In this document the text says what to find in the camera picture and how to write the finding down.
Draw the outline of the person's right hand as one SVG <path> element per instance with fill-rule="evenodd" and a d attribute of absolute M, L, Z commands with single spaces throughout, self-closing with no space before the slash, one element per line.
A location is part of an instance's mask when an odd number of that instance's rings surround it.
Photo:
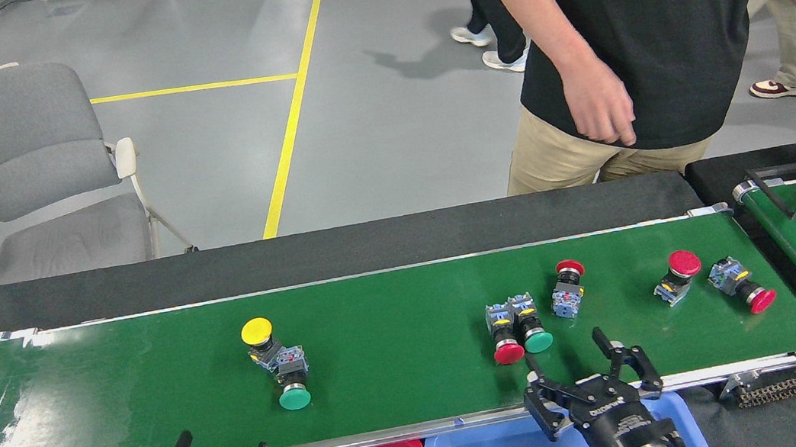
<path fill-rule="evenodd" d="M 563 93 L 580 136 L 633 146 L 633 102 L 624 83 L 597 57 L 560 66 Z"/>

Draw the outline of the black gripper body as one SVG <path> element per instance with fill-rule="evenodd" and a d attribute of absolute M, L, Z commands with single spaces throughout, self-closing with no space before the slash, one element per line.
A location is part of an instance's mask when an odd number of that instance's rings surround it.
<path fill-rule="evenodd" d="M 673 421 L 655 420 L 637 389 L 619 379 L 593 375 L 572 391 L 573 424 L 589 447 L 686 447 Z"/>

